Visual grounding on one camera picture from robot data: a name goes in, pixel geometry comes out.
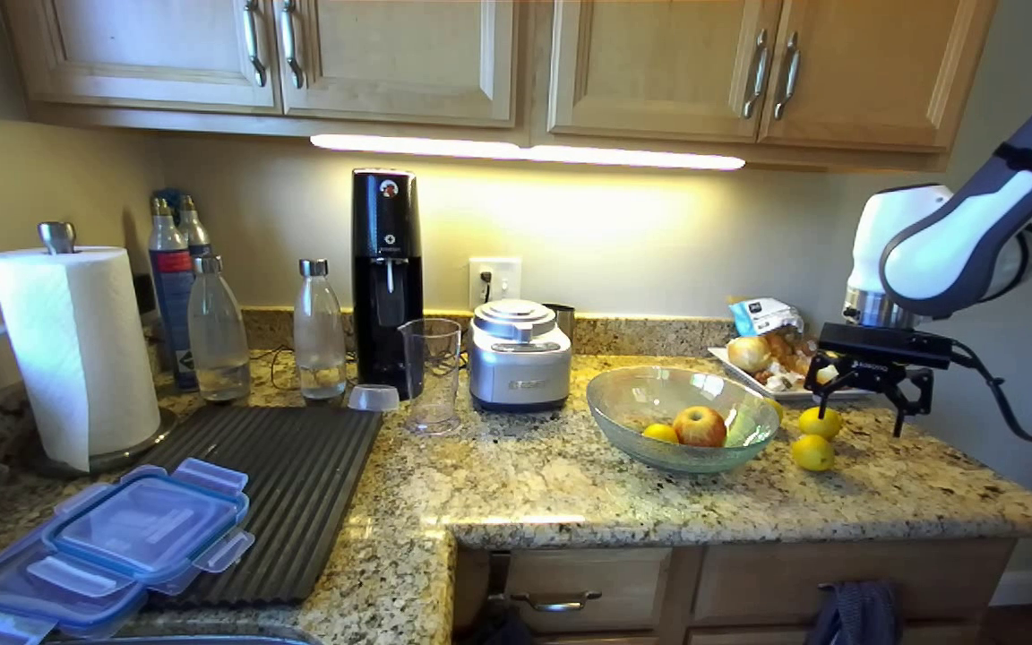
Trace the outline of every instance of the wooden cabinet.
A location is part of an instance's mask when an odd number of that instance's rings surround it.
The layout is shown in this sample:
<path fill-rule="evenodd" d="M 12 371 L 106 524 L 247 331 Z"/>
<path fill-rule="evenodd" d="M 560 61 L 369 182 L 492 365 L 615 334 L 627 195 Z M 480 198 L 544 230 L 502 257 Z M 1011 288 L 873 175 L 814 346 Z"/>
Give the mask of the wooden cabinet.
<path fill-rule="evenodd" d="M 701 549 L 459 549 L 456 626 L 467 634 L 487 600 L 505 600 L 544 643 L 806 643 L 825 587 L 886 580 L 902 643 L 963 645 L 1015 540 L 822 540 Z"/>
<path fill-rule="evenodd" d="M 941 152 L 993 0 L 554 0 L 548 132 Z"/>
<path fill-rule="evenodd" d="M 513 0 L 5 0 L 47 106 L 513 125 Z"/>

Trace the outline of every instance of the upper cabinet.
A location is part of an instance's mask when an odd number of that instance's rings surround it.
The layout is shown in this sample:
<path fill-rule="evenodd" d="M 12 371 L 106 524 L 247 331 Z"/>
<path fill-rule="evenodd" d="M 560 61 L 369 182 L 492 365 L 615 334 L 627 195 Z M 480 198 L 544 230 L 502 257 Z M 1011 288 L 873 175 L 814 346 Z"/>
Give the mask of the upper cabinet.
<path fill-rule="evenodd" d="M 513 0 L 5 0 L 47 106 L 513 125 Z"/>
<path fill-rule="evenodd" d="M 554 0 L 548 132 L 941 152 L 993 0 Z"/>

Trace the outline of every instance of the under-cabinet light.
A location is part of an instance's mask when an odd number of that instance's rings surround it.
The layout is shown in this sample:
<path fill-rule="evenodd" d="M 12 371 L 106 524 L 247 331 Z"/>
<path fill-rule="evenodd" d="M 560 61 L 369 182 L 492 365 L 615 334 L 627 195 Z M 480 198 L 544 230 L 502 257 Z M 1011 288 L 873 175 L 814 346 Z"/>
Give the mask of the under-cabinet light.
<path fill-rule="evenodd" d="M 737 172 L 747 162 L 729 153 L 667 153 L 667 152 L 627 152 L 627 149 L 516 149 L 492 141 L 423 141 L 423 138 L 351 138 L 319 132 L 313 138 L 321 152 L 355 153 L 411 153 L 411 157 L 492 157 L 492 162 L 548 162 L 548 167 L 631 167 L 631 170 L 701 170 Z"/>

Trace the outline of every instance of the glass bottle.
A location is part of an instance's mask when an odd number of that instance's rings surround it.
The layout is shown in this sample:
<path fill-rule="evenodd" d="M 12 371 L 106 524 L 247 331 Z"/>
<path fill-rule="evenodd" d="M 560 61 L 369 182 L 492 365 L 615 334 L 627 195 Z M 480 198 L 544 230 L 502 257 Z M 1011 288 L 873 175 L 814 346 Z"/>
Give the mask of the glass bottle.
<path fill-rule="evenodd" d="M 326 257 L 298 257 L 293 365 L 306 401 L 344 396 L 344 331 Z"/>
<path fill-rule="evenodd" d="M 191 354 L 191 292 L 192 292 L 192 257 L 172 223 L 165 198 L 152 201 L 155 232 L 152 232 L 152 276 L 160 318 L 160 362 L 172 373 L 179 392 L 192 392 L 192 354 Z"/>
<path fill-rule="evenodd" d="M 252 350 L 235 298 L 222 276 L 222 255 L 196 255 L 196 280 L 191 292 L 191 347 L 196 392 L 203 401 L 232 401 L 252 392 Z"/>
<path fill-rule="evenodd" d="M 182 195 L 179 238 L 192 257 L 208 251 L 208 232 L 201 227 L 192 195 Z"/>

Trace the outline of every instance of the rice cooker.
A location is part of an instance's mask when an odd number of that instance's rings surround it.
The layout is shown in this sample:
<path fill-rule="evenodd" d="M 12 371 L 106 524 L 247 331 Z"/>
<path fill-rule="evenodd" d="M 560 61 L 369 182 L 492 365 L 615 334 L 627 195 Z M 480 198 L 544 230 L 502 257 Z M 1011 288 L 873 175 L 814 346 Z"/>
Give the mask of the rice cooker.
<path fill-rule="evenodd" d="M 538 300 L 484 300 L 474 311 L 470 385 L 480 413 L 553 413 L 571 392 L 572 346 Z"/>

